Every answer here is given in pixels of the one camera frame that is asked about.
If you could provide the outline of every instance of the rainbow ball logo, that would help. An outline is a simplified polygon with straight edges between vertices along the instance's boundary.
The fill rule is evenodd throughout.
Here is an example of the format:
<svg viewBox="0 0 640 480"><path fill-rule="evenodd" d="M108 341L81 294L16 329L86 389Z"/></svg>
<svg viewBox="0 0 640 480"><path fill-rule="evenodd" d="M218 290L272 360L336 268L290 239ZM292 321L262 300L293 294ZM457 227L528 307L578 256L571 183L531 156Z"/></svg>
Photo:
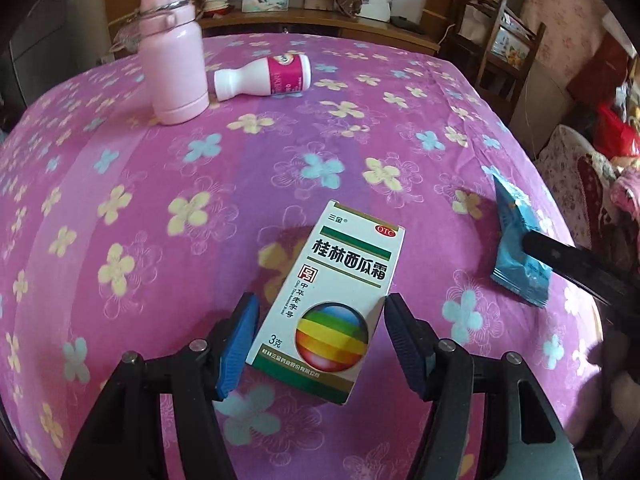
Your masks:
<svg viewBox="0 0 640 480"><path fill-rule="evenodd" d="M362 316L341 303L321 303L300 318L296 347L300 356L321 372L341 372L367 351L369 331Z"/></svg>

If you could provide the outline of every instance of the red bag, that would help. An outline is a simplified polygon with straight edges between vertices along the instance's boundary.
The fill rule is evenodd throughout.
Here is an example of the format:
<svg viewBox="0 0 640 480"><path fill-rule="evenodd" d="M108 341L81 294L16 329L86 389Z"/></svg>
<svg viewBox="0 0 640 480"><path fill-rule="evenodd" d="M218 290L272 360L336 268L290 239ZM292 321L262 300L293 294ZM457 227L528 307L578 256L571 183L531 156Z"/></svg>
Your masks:
<svg viewBox="0 0 640 480"><path fill-rule="evenodd" d="M640 139L635 128L623 123L607 105L598 107L598 127L593 147L611 160L615 156L640 155Z"/></svg>

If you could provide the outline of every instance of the wooden chair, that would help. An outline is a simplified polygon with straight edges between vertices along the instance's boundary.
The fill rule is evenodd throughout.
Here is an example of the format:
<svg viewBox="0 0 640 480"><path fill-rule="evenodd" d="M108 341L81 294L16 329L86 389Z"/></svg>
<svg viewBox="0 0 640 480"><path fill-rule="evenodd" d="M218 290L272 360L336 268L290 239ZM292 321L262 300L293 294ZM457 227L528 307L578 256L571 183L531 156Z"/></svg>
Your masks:
<svg viewBox="0 0 640 480"><path fill-rule="evenodd" d="M480 45L460 35L466 6L480 10L491 19L491 26ZM527 34L523 34L513 25L503 21L504 15L508 15L510 21L519 22ZM516 37L529 49L527 57L519 68L510 65L503 57L492 52L495 38L501 28ZM440 57L455 64L474 86L480 97L489 104L504 123L508 124L536 59L545 30L544 23L540 23L535 34L524 27L520 19L507 7L507 0L499 0L497 6L476 4L471 3L471 0L466 0L466 3L460 5L458 9L456 22L445 38Z"/></svg>

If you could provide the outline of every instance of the metal screw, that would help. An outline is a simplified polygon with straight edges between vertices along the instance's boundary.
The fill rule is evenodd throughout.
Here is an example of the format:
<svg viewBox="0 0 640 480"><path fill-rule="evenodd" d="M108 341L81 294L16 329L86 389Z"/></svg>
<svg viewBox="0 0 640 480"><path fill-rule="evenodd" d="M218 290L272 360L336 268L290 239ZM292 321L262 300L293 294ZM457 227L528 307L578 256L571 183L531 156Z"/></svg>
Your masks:
<svg viewBox="0 0 640 480"><path fill-rule="evenodd" d="M507 361L512 365L519 365L522 362L522 356L517 352L507 352Z"/></svg>
<svg viewBox="0 0 640 480"><path fill-rule="evenodd" d="M122 362L127 365L132 365L133 363L135 363L137 358L138 353L134 352L133 350L127 350L126 352L124 352L124 354L122 354Z"/></svg>
<svg viewBox="0 0 640 480"><path fill-rule="evenodd" d="M438 341L438 348L443 352L453 352L456 344L451 339L441 339Z"/></svg>
<svg viewBox="0 0 640 480"><path fill-rule="evenodd" d="M194 339L189 343L189 350L192 352L203 352L207 349L207 342L204 339Z"/></svg>

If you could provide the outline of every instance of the bottle cap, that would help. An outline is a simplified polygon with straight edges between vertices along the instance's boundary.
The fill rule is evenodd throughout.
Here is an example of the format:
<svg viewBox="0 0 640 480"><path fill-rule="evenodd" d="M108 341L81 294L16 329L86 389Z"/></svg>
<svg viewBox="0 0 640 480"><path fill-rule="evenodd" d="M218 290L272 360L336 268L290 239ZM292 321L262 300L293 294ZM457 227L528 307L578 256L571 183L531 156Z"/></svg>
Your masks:
<svg viewBox="0 0 640 480"><path fill-rule="evenodd" d="M222 70L216 70L213 74L213 86L219 102L236 96L233 72L233 69L223 68Z"/></svg>

